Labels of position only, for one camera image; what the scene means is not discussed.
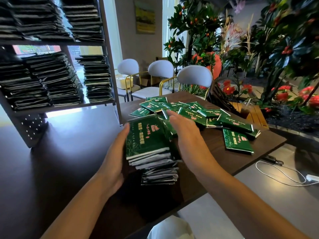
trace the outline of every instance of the wall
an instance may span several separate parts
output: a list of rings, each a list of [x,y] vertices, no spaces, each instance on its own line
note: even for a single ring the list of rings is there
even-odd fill
[[[230,14],[233,15],[234,23],[238,24],[244,31],[247,30],[251,15],[254,14],[251,25],[254,25],[260,19],[261,10],[267,6],[266,2],[246,4],[244,9],[239,14],[231,10]]]
[[[147,70],[155,57],[162,56],[162,0],[140,0],[155,10],[155,34],[136,34],[134,0],[115,0],[123,59],[134,59]]]

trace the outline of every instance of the painting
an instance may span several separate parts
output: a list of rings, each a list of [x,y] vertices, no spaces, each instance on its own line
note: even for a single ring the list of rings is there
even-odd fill
[[[155,34],[155,11],[149,4],[134,0],[138,34]]]

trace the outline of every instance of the left hand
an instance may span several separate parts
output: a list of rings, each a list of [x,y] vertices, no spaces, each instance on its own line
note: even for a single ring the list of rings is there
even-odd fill
[[[108,149],[105,159],[97,172],[97,175],[101,176],[103,182],[106,183],[108,197],[112,196],[122,186],[124,181],[122,174],[123,146],[129,132],[130,124],[126,123]]]

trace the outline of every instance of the chair backrest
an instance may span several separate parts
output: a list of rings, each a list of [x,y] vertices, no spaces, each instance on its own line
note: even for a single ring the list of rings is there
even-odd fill
[[[134,59],[126,59],[123,60],[117,66],[117,70],[122,75],[133,75],[139,72],[138,62]]]
[[[213,81],[213,75],[211,71],[204,66],[189,65],[178,72],[177,81],[181,84],[194,84],[210,87]]]
[[[174,66],[168,60],[157,60],[150,64],[148,73],[151,76],[171,78],[174,76]]]

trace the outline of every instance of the charging cable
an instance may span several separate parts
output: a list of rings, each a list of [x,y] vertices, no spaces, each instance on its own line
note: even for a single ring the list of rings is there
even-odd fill
[[[277,180],[276,178],[274,178],[274,177],[272,177],[272,176],[270,176],[270,175],[268,175],[268,174],[262,172],[262,171],[261,171],[260,169],[258,169],[258,167],[257,167],[257,164],[260,163],[260,162],[261,162],[261,163],[264,163],[264,164],[269,164],[270,166],[273,166],[274,168],[278,169],[281,173],[283,173],[287,178],[289,178],[289,179],[292,180],[293,182],[296,182],[296,183],[298,183],[298,184],[300,184],[300,185],[290,185],[290,184],[286,184],[286,183],[281,182],[281,181]],[[296,169],[289,168],[289,167],[287,167],[287,166],[285,166],[285,165],[283,165],[283,164],[281,164],[281,165],[279,165],[279,166],[284,167],[284,168],[287,168],[287,169],[290,169],[290,170],[292,170],[292,171],[295,171],[295,172],[299,173],[299,174],[303,177],[304,181],[303,181],[303,182],[299,182],[299,181],[296,181],[296,180],[292,179],[291,177],[289,177],[288,175],[286,175],[283,171],[281,171],[279,168],[277,168],[275,165],[272,165],[272,164],[270,164],[270,163],[267,163],[267,162],[264,162],[264,161],[258,161],[258,162],[256,163],[256,168],[257,168],[261,173],[265,174],[265,175],[268,176],[269,178],[272,178],[272,179],[274,179],[274,180],[276,180],[276,181],[278,181],[279,183],[282,183],[282,184],[284,184],[284,185],[289,185],[289,186],[293,186],[293,187],[304,187],[304,186],[319,184],[319,181],[318,181],[318,182],[311,183],[311,184],[305,184],[305,183],[307,182],[307,180],[306,180],[305,176],[303,176],[303,175],[301,174],[301,172],[299,172],[299,171],[296,170]]]

